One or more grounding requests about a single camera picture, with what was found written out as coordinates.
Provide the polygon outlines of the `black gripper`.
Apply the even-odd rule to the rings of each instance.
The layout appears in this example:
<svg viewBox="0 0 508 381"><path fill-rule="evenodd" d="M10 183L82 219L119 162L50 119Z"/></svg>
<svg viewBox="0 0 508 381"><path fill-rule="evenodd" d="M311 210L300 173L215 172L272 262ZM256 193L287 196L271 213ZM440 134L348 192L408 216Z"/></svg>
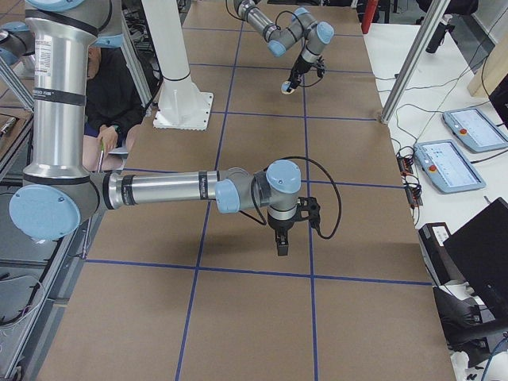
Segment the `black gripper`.
<svg viewBox="0 0 508 381"><path fill-rule="evenodd" d="M277 218L272 217L271 215L268 215L267 222L275 232L277 255L287 256L289 250L288 232L294 225L293 218L290 218L288 220L279 220Z"/></svg>
<svg viewBox="0 0 508 381"><path fill-rule="evenodd" d="M291 69L291 80L289 81L288 92L294 92L298 88L299 82L302 81L302 77L312 66L313 63L306 61L302 56L298 56Z"/></svg>

